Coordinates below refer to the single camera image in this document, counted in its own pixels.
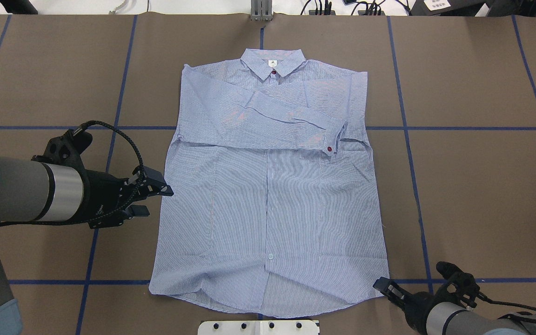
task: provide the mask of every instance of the light blue shirt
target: light blue shirt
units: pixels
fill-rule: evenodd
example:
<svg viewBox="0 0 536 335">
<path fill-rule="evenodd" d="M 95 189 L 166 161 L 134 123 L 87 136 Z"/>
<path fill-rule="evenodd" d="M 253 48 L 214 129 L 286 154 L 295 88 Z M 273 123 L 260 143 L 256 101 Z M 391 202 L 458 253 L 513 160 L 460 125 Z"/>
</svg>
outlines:
<svg viewBox="0 0 536 335">
<path fill-rule="evenodd" d="M 151 293 L 278 318 L 380 296 L 367 83 L 300 50 L 186 65 Z"/>
</svg>

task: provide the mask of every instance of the white floor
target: white floor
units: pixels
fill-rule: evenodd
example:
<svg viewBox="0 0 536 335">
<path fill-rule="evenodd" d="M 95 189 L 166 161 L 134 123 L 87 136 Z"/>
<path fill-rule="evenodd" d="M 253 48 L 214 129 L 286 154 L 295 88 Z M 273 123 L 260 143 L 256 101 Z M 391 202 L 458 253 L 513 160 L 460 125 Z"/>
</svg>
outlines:
<svg viewBox="0 0 536 335">
<path fill-rule="evenodd" d="M 31 0 L 34 7 L 42 14 L 105 14 L 119 6 L 123 0 Z M 409 0 L 412 7 L 415 0 Z M 299 15 L 305 0 L 274 0 L 273 11 Z M 355 4 L 345 6 L 342 0 L 334 0 L 332 9 L 336 15 L 349 15 Z M 406 15 L 406 11 L 396 0 L 385 0 L 381 7 L 386 15 Z M 250 0 L 127 0 L 127 4 L 117 13 L 144 13 L 146 10 L 158 13 L 249 13 Z M 315 9 L 310 2 L 309 9 Z M 484 16 L 487 6 L 483 6 L 478 16 Z M 6 13 L 0 4 L 0 13 Z"/>
</svg>

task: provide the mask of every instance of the striped shirt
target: striped shirt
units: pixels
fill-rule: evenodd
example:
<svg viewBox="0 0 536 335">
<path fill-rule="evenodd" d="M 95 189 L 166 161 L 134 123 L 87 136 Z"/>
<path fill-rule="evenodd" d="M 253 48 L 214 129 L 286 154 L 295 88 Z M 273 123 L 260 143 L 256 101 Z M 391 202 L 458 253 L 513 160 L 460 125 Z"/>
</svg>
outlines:
<svg viewBox="0 0 536 335">
<path fill-rule="evenodd" d="M 300 50 L 186 65 L 151 293 L 278 318 L 380 296 L 367 84 Z"/>
</svg>

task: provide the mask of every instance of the white bracket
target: white bracket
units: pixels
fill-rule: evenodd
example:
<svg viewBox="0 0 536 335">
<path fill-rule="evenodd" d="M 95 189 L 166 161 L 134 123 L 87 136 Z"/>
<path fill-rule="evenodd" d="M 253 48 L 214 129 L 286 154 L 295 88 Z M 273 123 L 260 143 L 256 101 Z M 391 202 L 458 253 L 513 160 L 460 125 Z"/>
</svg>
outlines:
<svg viewBox="0 0 536 335">
<path fill-rule="evenodd" d="M 202 322 L 198 335 L 319 335 L 318 320 Z"/>
<path fill-rule="evenodd" d="M 252 21 L 272 21 L 272 0 L 251 0 Z"/>
</svg>

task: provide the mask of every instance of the black band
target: black band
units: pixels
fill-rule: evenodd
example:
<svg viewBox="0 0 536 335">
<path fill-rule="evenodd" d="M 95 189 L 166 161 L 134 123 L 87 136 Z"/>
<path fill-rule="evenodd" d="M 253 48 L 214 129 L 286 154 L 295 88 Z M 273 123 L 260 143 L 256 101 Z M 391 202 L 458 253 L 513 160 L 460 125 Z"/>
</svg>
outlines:
<svg viewBox="0 0 536 335">
<path fill-rule="evenodd" d="M 442 328 L 442 335 L 446 335 L 446 329 L 448 328 L 449 323 L 456 316 L 456 314 L 458 314 L 460 312 L 468 312 L 468 310 L 460 309 L 460 310 L 457 310 L 456 312 L 450 314 L 450 316 L 448 316 L 448 318 L 446 319 L 446 322 L 444 323 L 444 327 Z"/>
<path fill-rule="evenodd" d="M 36 221 L 41 219 L 47 212 L 49 212 L 49 208 L 51 208 L 51 204 L 53 203 L 53 196 L 55 195 L 55 176 L 53 176 L 53 171 L 51 168 L 45 164 L 41 163 L 45 170 L 47 170 L 47 175 L 49 176 L 49 195 L 47 196 L 47 201 L 45 203 L 45 207 L 43 207 L 43 210 L 34 218 L 32 221 Z"/>
</svg>

